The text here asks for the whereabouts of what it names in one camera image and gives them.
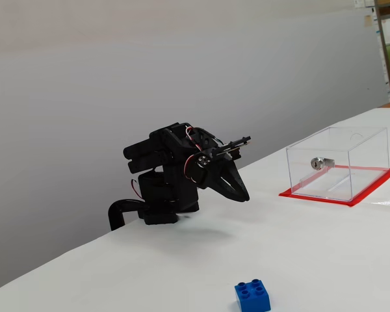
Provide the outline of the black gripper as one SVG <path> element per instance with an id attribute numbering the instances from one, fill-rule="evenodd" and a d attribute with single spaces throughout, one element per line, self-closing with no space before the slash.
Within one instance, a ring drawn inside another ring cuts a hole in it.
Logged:
<path id="1" fill-rule="evenodd" d="M 229 153 L 213 153 L 213 149 L 198 151 L 185 161 L 185 177 L 201 189 L 213 189 L 235 202 L 250 199 L 247 188 Z"/>

